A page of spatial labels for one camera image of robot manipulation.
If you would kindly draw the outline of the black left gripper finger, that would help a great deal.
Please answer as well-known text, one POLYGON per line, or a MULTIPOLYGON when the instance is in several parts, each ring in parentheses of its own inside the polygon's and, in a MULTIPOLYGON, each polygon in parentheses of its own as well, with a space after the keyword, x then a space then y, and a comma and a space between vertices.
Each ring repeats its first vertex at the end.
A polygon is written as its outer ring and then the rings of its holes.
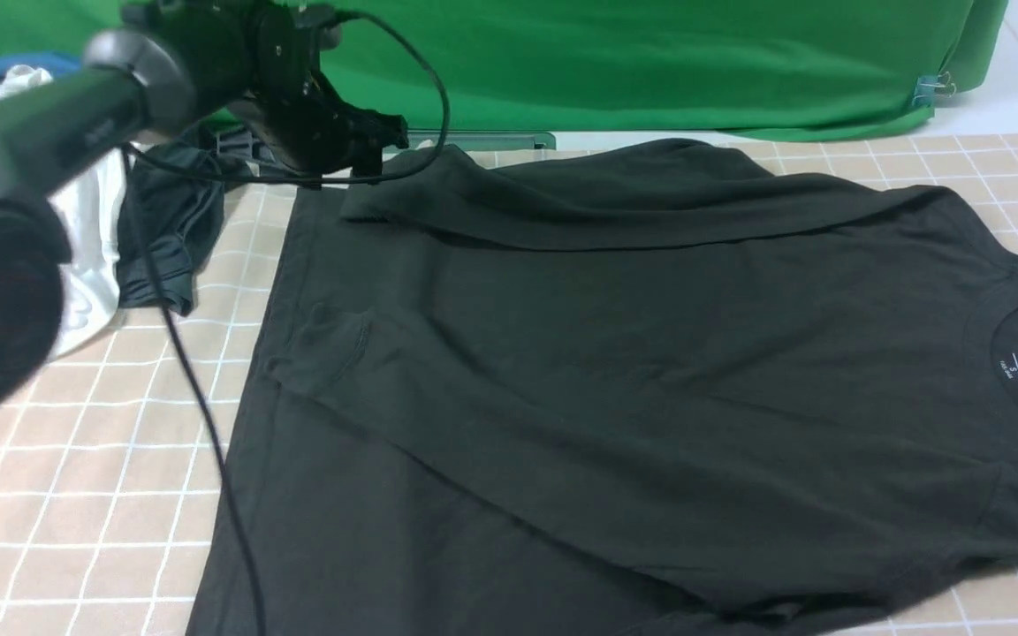
POLYGON ((344 106, 345 155, 383 153, 386 148, 405 150, 411 147, 407 120, 399 114, 344 106))
POLYGON ((332 177, 337 182, 380 182, 383 178, 384 150, 356 146, 340 158, 332 177))

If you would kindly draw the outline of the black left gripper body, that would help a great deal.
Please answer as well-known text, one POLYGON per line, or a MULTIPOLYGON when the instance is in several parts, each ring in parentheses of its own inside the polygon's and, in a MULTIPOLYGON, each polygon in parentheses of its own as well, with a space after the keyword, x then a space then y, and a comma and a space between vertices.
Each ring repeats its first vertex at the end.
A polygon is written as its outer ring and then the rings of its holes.
POLYGON ((360 161, 350 105, 323 76, 320 54, 342 41, 330 4, 235 4, 252 73, 229 106, 291 173, 353 173, 360 161))

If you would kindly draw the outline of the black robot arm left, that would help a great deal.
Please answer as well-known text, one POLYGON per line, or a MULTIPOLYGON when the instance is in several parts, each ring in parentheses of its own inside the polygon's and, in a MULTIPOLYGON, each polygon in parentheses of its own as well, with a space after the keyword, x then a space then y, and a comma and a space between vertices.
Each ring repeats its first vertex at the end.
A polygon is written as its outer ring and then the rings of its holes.
POLYGON ((53 349, 72 243, 51 198, 118 146, 168 140, 229 110, 299 184, 375 180, 406 120, 346 103, 319 67, 359 18, 327 4, 142 1, 89 42, 82 68, 0 100, 0 404, 53 349))

